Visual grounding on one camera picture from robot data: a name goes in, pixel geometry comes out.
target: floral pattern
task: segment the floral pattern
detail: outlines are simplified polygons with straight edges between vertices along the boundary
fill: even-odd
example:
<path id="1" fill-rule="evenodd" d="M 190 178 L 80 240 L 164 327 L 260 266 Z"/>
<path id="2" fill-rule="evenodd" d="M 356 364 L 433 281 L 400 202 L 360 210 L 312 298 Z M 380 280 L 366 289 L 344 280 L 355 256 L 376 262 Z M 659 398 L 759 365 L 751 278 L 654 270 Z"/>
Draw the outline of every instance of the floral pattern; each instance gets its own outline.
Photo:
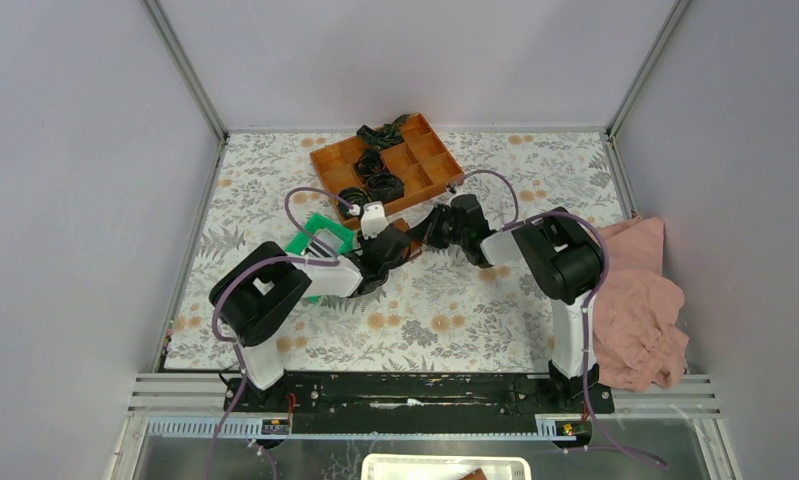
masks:
<path id="1" fill-rule="evenodd" d="M 320 187 L 309 152 L 349 134 L 234 134 L 223 159 L 183 301 L 172 322 L 164 368 L 220 369 L 236 359 L 214 339 L 210 288 L 260 243 L 286 245 L 296 231 L 284 196 Z M 443 133 L 465 172 L 496 170 L 514 185 L 520 217 L 564 206 L 597 226 L 622 220 L 608 162 L 596 133 Z M 501 181 L 477 175 L 475 193 L 491 226 L 511 219 Z M 414 225 L 435 198 L 405 211 Z M 326 198 L 300 193 L 294 215 L 335 214 Z M 288 369 L 543 372 L 554 345 L 551 306 L 522 262 L 480 270 L 457 248 L 426 251 L 359 298 L 302 300 L 274 337 Z"/>

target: white container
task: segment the white container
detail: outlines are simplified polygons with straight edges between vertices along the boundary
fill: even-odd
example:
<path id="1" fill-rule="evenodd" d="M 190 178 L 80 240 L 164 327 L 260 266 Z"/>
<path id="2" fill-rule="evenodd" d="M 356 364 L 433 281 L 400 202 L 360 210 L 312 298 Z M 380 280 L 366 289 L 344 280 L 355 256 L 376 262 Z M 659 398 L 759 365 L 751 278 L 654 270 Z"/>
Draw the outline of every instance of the white container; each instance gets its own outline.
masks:
<path id="1" fill-rule="evenodd" d="M 364 459 L 362 480 L 458 480 L 481 468 L 488 480 L 531 480 L 528 462 L 519 457 L 388 455 Z"/>

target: black metal base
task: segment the black metal base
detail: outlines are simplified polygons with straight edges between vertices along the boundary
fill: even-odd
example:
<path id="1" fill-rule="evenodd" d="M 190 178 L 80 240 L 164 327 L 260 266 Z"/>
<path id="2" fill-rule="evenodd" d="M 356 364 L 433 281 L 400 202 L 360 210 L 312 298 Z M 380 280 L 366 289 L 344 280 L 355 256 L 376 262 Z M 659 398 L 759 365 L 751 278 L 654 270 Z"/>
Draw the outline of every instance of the black metal base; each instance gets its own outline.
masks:
<path id="1" fill-rule="evenodd" d="M 594 410 L 613 413 L 611 390 L 590 383 Z M 536 414 L 583 413 L 580 394 L 560 391 L 548 376 L 525 374 L 287 372 L 268 390 L 250 385 L 234 411 L 286 413 L 292 393 L 301 434 L 536 433 Z"/>

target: green plastic part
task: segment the green plastic part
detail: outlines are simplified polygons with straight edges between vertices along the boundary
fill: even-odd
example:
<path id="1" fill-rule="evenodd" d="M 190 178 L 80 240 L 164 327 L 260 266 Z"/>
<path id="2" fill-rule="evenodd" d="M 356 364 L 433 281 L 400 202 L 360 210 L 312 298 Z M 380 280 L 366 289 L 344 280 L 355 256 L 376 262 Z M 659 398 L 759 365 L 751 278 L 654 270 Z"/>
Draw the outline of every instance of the green plastic part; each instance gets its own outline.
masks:
<path id="1" fill-rule="evenodd" d="M 337 222 L 334 222 L 330 218 L 320 215 L 319 213 L 315 213 L 311 215 L 311 218 L 305 223 L 305 230 L 308 233 L 316 235 L 322 229 L 326 229 L 331 232 L 334 236 L 339 238 L 343 241 L 340 244 L 340 247 L 337 249 L 337 253 L 343 254 L 352 250 L 352 243 L 355 240 L 355 232 L 349 230 L 348 228 L 340 225 Z M 284 249 L 287 253 L 292 253 L 294 255 L 301 255 L 302 252 L 305 251 L 305 248 L 308 247 L 308 244 L 311 243 L 311 239 L 308 238 L 302 232 L 296 234 L 293 237 L 293 240 L 287 244 L 287 247 Z M 316 302 L 319 297 L 309 297 L 308 300 L 311 302 Z"/>

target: metal frame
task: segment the metal frame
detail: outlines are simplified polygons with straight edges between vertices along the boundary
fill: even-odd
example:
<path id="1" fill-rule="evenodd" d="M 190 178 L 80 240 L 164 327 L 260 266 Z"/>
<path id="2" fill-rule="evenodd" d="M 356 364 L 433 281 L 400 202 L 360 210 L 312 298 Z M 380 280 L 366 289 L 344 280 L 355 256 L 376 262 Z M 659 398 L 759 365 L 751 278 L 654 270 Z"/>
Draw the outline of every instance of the metal frame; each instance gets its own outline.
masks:
<path id="1" fill-rule="evenodd" d="M 620 104 L 620 108 L 617 109 L 617 113 L 614 114 L 614 117 L 611 118 L 611 122 L 608 124 L 608 136 L 612 139 L 617 136 L 620 128 L 622 128 L 623 123 L 626 121 L 626 116 L 629 114 L 635 99 L 643 88 L 644 82 L 652 71 L 652 67 L 655 65 L 658 58 L 661 57 L 661 54 L 667 47 L 668 41 L 691 3 L 693 3 L 693 0 L 676 0 L 673 8 L 670 9 L 670 14 L 667 15 L 664 25 L 662 25 L 661 30 L 658 31 L 658 36 L 652 43 L 649 53 L 646 54 L 646 59 L 643 61 L 640 69 L 638 69 L 632 85 L 623 97 L 623 103 Z"/>
<path id="2" fill-rule="evenodd" d="M 220 119 L 207 92 L 184 52 L 172 25 L 166 17 L 158 0 L 140 0 L 149 14 L 161 40 L 167 48 L 173 62 L 179 70 L 185 85 L 201 110 L 208 126 L 220 140 L 220 148 L 215 164 L 209 173 L 191 232 L 191 243 L 185 253 L 184 262 L 178 275 L 177 286 L 170 302 L 167 323 L 155 351 L 155 368 L 160 361 L 163 342 L 166 338 L 167 326 L 175 317 L 179 303 L 186 287 L 186 279 L 195 258 L 201 230 L 208 212 L 216 179 L 225 154 L 229 132 Z M 618 195 L 622 203 L 623 213 L 631 217 L 639 212 L 634 198 L 631 183 L 626 174 L 623 159 L 616 144 L 616 135 L 622 128 L 629 111 L 651 72 L 655 62 L 665 50 L 668 40 L 675 31 L 679 21 L 692 0 L 677 0 L 664 25 L 656 37 L 649 53 L 628 89 L 619 109 L 606 127 L 553 127 L 553 128 L 502 128 L 487 129 L 453 127 L 445 131 L 484 131 L 484 132 L 599 132 L 605 147 L 609 167 L 614 178 Z M 319 132 L 334 132 L 342 129 L 319 129 Z M 273 132 L 278 129 L 249 129 L 237 132 Z M 132 479 L 139 461 L 145 439 L 150 435 L 149 426 L 155 425 L 162 418 L 177 417 L 180 419 L 196 419 L 197 424 L 207 424 L 209 419 L 218 420 L 222 414 L 226 387 L 215 374 L 209 373 L 145 373 L 137 376 L 134 392 L 129 404 L 124 426 L 117 445 L 110 459 L 105 479 Z M 740 479 L 741 474 L 737 460 L 726 435 L 725 425 L 714 397 L 711 381 L 707 375 L 685 375 L 679 385 L 665 390 L 651 386 L 646 392 L 635 393 L 626 390 L 613 392 L 617 411 L 610 415 L 599 415 L 605 419 L 678 419 L 690 422 L 697 432 L 700 447 L 706 459 L 708 471 L 714 479 Z M 261 418 L 277 418 L 278 414 L 240 414 L 234 413 L 230 418 L 240 419 L 241 423 L 254 422 Z M 550 420 L 570 420 L 572 415 L 538 416 L 538 425 Z M 196 434 L 206 435 L 206 428 L 197 428 Z M 494 439 L 495 435 L 478 436 L 479 439 Z"/>
<path id="3" fill-rule="evenodd" d="M 634 218 L 635 215 L 640 214 L 640 209 L 632 191 L 629 175 L 626 173 L 626 167 L 623 165 L 617 143 L 615 139 L 608 138 L 608 135 L 602 134 L 602 146 L 605 148 L 605 156 L 608 158 L 608 167 L 611 169 L 611 175 L 614 178 L 614 187 L 617 189 L 617 195 L 620 198 L 620 208 L 623 211 L 623 215 L 626 218 Z"/>
<path id="4" fill-rule="evenodd" d="M 208 178 L 205 180 L 205 186 L 202 190 L 202 199 L 199 202 L 199 208 L 196 212 L 196 217 L 193 220 L 193 227 L 190 230 L 190 243 L 187 246 L 187 251 L 184 252 L 184 259 L 181 261 L 181 269 L 178 271 L 178 277 L 175 281 L 175 290 L 172 293 L 172 298 L 169 301 L 169 307 L 166 311 L 166 321 L 163 324 L 163 329 L 158 339 L 157 348 L 154 351 L 152 358 L 152 371 L 157 371 L 161 367 L 162 352 L 164 343 L 166 342 L 169 324 L 175 319 L 178 314 L 178 308 L 181 305 L 181 299 L 184 297 L 184 290 L 187 288 L 187 278 L 190 276 L 190 269 L 193 267 L 193 261 L 196 258 L 196 249 L 199 248 L 199 239 L 202 236 L 202 229 L 205 226 L 205 220 L 208 217 L 208 203 L 213 196 L 214 188 L 216 187 L 217 178 L 219 177 L 220 167 L 222 160 L 225 157 L 225 152 L 228 149 L 228 142 L 220 141 L 217 148 L 216 160 L 214 161 L 213 168 L 208 173 Z"/>
<path id="5" fill-rule="evenodd" d="M 169 429 L 169 433 L 178 436 L 191 436 L 208 438 L 212 429 L 208 428 L 212 422 L 218 421 L 222 414 L 222 405 L 225 400 L 226 386 L 214 374 L 173 374 L 173 373 L 148 373 L 137 376 L 134 393 L 129 404 L 125 425 L 117 448 L 114 449 L 109 470 L 105 479 L 127 480 L 134 476 L 137 465 L 141 459 L 142 446 L 147 436 L 161 434 L 165 428 L 150 431 L 150 425 L 166 423 L 175 420 L 187 428 L 178 430 Z M 599 415 L 607 420 L 630 419 L 679 419 L 688 421 L 700 442 L 703 456 L 712 479 L 728 480 L 740 479 L 740 471 L 734 452 L 729 445 L 723 425 L 720 409 L 714 397 L 711 380 L 707 375 L 685 375 L 679 385 L 671 389 L 651 386 L 645 392 L 637 393 L 627 390 L 614 389 L 614 403 L 617 411 L 609 415 Z M 228 438 L 254 437 L 257 420 L 263 418 L 279 418 L 286 415 L 279 413 L 234 413 L 229 418 L 240 419 L 239 428 L 232 428 L 226 433 Z M 577 419 L 578 415 L 538 415 L 537 422 L 540 428 L 549 421 Z M 395 440 L 394 435 L 324 435 L 314 436 L 323 440 L 349 440 L 349 439 L 377 439 Z M 472 436 L 444 436 L 444 440 L 451 437 L 466 440 L 503 440 L 504 435 L 472 435 Z M 414 436 L 402 436 L 402 439 L 411 440 Z M 419 439 L 437 438 L 430 435 L 420 435 Z M 525 435 L 510 440 L 542 440 L 548 438 L 543 434 Z"/>
<path id="6" fill-rule="evenodd" d="M 321 127 L 255 127 L 229 130 L 229 133 L 349 133 L 355 131 L 356 127 L 321 128 Z M 519 126 L 483 126 L 483 127 L 459 127 L 459 126 L 439 126 L 438 132 L 473 132 L 473 133 L 606 133 L 607 126 L 586 126 L 586 127 L 519 127 Z"/>
<path id="7" fill-rule="evenodd" d="M 202 112 L 202 116 L 205 117 L 205 121 L 208 122 L 211 131 L 213 131 L 217 140 L 224 141 L 227 136 L 225 125 L 222 123 L 222 119 L 219 117 L 213 102 L 211 102 L 208 92 L 205 91 L 202 82 L 199 81 L 199 76 L 196 74 L 193 64 L 190 63 L 190 59 L 184 53 L 184 47 L 181 46 L 178 36 L 175 35 L 172 24 L 169 23 L 169 19 L 166 17 L 160 2 L 158 0 L 140 0 L 140 3 L 146 9 L 146 13 L 149 14 L 149 19 L 160 35 L 161 41 L 178 69 L 178 73 L 181 74 L 181 79 L 184 80 L 184 85 L 190 91 L 193 100 L 196 101 L 196 105 Z"/>

